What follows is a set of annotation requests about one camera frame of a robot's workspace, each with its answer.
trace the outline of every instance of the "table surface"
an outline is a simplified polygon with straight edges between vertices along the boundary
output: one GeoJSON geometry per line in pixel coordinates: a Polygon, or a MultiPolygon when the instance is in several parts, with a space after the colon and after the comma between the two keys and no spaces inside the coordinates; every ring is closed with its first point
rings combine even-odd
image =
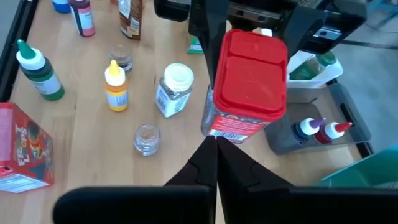
{"type": "MultiPolygon", "coordinates": [[[[11,100],[54,138],[55,185],[20,194],[0,192],[2,223],[51,223],[52,207],[67,190],[85,185],[163,185],[204,140],[201,117],[209,84],[203,55],[188,55],[186,24],[159,19],[146,1],[142,39],[129,40],[119,29],[119,13],[108,0],[92,2],[96,34],[80,37],[72,17],[40,1],[28,43],[52,62],[65,89],[58,101],[45,101],[19,72],[11,100]],[[129,108],[111,111],[104,95],[109,48],[123,44],[133,52],[129,108]],[[195,73],[186,108],[164,119],[155,107],[155,89],[173,62],[195,73]],[[142,157],[133,148],[135,130],[152,123],[162,131],[157,154],[142,157]]],[[[309,185],[360,159],[356,147],[278,157],[261,131],[239,147],[264,167],[297,185],[309,185]]],[[[221,207],[217,223],[224,223],[221,207]]]]}

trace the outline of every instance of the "small bottle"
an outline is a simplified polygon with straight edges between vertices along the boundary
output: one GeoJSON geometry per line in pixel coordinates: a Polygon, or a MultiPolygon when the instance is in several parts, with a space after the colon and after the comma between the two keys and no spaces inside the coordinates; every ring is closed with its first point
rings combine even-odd
{"type": "Polygon", "coordinates": [[[54,9],[59,13],[69,13],[70,6],[68,0],[52,0],[54,9]]]}
{"type": "Polygon", "coordinates": [[[134,147],[143,156],[155,154],[159,148],[160,130],[152,124],[144,124],[136,131],[134,147]]]}
{"type": "Polygon", "coordinates": [[[156,105],[165,118],[183,110],[192,91],[193,72],[186,65],[172,63],[164,71],[156,93],[156,105]]]}
{"type": "Polygon", "coordinates": [[[127,47],[121,44],[113,46],[109,52],[109,59],[115,60],[118,65],[123,68],[126,76],[130,76],[132,69],[132,54],[127,47]]]}
{"type": "Polygon", "coordinates": [[[346,122],[343,124],[332,122],[322,126],[320,131],[314,136],[318,143],[330,144],[332,140],[342,137],[344,135],[344,131],[346,131],[352,125],[353,124],[351,122],[346,122]]]}
{"type": "Polygon", "coordinates": [[[50,61],[43,54],[18,40],[17,60],[21,70],[46,100],[59,100],[65,90],[55,74],[50,61]]]}
{"type": "Polygon", "coordinates": [[[299,65],[289,74],[291,80],[311,80],[321,74],[329,65],[333,65],[337,59],[333,52],[322,55],[314,55],[303,64],[299,65]]]}
{"type": "Polygon", "coordinates": [[[117,112],[124,111],[128,106],[129,86],[124,70],[119,67],[115,60],[105,70],[105,89],[109,107],[117,112]]]}
{"type": "Polygon", "coordinates": [[[94,35],[95,28],[90,0],[69,0],[69,5],[79,34],[82,37],[94,35]]]}
{"type": "Polygon", "coordinates": [[[311,136],[319,132],[319,127],[325,122],[325,119],[307,118],[301,122],[292,125],[292,131],[295,139],[300,143],[307,142],[311,136]]]}

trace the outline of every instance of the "red box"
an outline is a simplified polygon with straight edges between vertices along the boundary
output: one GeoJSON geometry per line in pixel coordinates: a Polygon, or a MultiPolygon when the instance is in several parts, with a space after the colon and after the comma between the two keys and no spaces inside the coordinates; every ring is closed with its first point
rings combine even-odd
{"type": "Polygon", "coordinates": [[[14,103],[0,103],[0,190],[53,184],[53,139],[14,103]]]}

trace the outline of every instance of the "green glue bottle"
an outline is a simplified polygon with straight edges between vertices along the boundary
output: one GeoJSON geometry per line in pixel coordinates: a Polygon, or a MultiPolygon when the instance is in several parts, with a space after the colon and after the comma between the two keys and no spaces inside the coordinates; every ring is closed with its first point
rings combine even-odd
{"type": "Polygon", "coordinates": [[[21,70],[46,100],[59,100],[65,94],[50,61],[43,54],[18,40],[17,60],[21,70]]]}

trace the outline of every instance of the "red bottle cap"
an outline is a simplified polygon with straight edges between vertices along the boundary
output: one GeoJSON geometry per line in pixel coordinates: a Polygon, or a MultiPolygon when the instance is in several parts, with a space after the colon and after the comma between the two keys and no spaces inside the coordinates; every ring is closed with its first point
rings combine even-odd
{"type": "Polygon", "coordinates": [[[351,122],[345,122],[343,124],[336,124],[335,125],[335,130],[339,133],[344,132],[347,130],[349,127],[351,127],[353,124],[351,122]]]}
{"type": "Polygon", "coordinates": [[[278,38],[230,30],[223,39],[213,101],[236,116],[275,121],[286,112],[287,47],[278,38]]]}

